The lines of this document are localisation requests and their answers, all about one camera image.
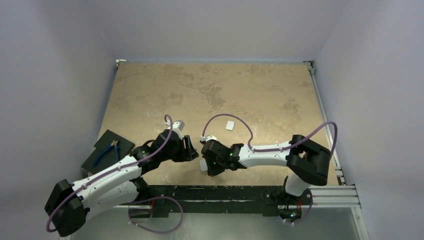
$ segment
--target pliers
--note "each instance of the pliers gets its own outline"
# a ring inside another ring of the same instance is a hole
[[[100,153],[100,155],[95,159],[93,166],[97,166],[97,164],[99,164],[100,159],[106,155],[111,149],[114,149],[115,151],[115,156],[116,156],[116,162],[118,162],[120,160],[120,156],[119,156],[119,146],[118,146],[118,140],[112,140],[112,143],[106,148],[106,150],[104,150],[102,153]]]

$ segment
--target white block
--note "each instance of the white block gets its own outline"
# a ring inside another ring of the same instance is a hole
[[[225,129],[232,131],[234,129],[234,122],[233,121],[227,121]]]

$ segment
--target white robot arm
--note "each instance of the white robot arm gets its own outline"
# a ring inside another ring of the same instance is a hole
[[[230,148],[217,141],[214,136],[207,136],[201,141],[203,159],[200,170],[209,176],[216,176],[226,169],[236,171],[255,166],[283,166],[293,170],[285,184],[285,192],[299,197],[310,186],[324,186],[330,164],[330,151],[318,143],[307,140],[303,144],[287,149],[305,138],[294,135],[291,141],[272,145],[259,145],[250,148],[247,144],[233,144]]]
[[[76,232],[87,220],[109,208],[149,198],[146,196],[149,190],[144,189],[147,184],[140,176],[157,169],[161,162],[187,162],[197,158],[199,154],[190,137],[181,134],[184,125],[182,120],[174,122],[172,131],[168,127],[155,140],[136,147],[130,155],[94,175],[72,183],[66,179],[58,182],[44,210],[59,235],[65,237]]]

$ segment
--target gray wall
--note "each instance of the gray wall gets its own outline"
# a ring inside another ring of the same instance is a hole
[[[115,57],[130,61],[314,59],[348,0],[89,0]]]
[[[350,0],[316,59],[372,239],[424,236],[424,1]]]
[[[100,129],[115,60],[84,9],[0,1],[1,239],[58,238],[44,204],[56,182],[80,177]]]

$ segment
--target table surface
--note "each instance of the table surface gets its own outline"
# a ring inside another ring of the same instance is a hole
[[[323,123],[306,65],[121,62],[99,136],[109,129],[139,146],[167,127],[163,119],[170,114],[185,122],[183,134],[200,152],[206,122],[220,113],[242,118],[253,131],[253,145],[306,136]],[[233,131],[225,129],[228,120],[235,122]],[[241,122],[226,116],[215,118],[206,135],[228,147],[250,137]],[[324,130],[312,140],[328,147]],[[150,185],[282,185],[292,173],[287,167],[256,166],[210,177],[200,171],[199,160],[165,161],[143,177]],[[332,163],[328,185],[338,185]]]

